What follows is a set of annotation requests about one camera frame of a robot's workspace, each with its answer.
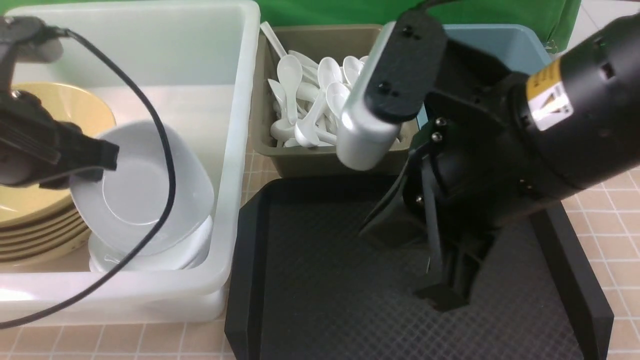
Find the green backdrop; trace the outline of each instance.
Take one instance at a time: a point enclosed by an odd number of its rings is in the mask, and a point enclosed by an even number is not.
[[[74,0],[0,0],[0,13],[34,4]],[[257,0],[262,20],[272,26],[307,24],[384,24],[418,0]],[[462,0],[432,10],[445,24],[521,24],[549,47],[569,42],[580,0]]]

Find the stacked yellow plates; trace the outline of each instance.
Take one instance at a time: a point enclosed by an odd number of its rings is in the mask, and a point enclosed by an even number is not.
[[[37,96],[58,121],[77,124],[88,136],[115,126],[100,98],[70,85],[26,83],[13,86]],[[52,260],[82,246],[91,231],[68,190],[0,186],[0,266]]]

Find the tiled countertop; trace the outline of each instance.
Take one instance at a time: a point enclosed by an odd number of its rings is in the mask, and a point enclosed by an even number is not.
[[[578,44],[640,3],[585,0]],[[243,201],[276,179],[248,145]],[[610,360],[640,360],[640,168],[564,201],[575,232],[616,315]],[[224,319],[210,323],[26,327],[0,331],[0,360],[232,360]]]

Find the translucent plastic container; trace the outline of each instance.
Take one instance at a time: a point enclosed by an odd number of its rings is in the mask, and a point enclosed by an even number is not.
[[[12,10],[80,33],[133,78],[162,120],[192,147],[214,185],[207,259],[190,270],[122,272],[37,325],[207,321],[224,308],[236,240],[260,10],[244,0],[61,4]],[[52,65],[20,64],[14,83],[55,81],[103,98],[118,124],[149,119],[135,95],[72,40]],[[0,320],[75,295],[101,274],[86,249],[50,264],[0,270]]]

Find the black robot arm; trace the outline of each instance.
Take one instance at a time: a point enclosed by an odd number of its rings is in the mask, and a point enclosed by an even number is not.
[[[51,117],[40,100],[11,90],[17,62],[50,63],[61,34],[36,17],[0,17],[0,185],[60,189],[78,174],[99,180],[115,170],[118,146]]]
[[[398,18],[364,92],[380,121],[424,103],[429,122],[361,235],[427,246],[415,294],[447,311],[468,304],[502,226],[640,165],[640,15],[528,76],[447,38],[427,8]]]

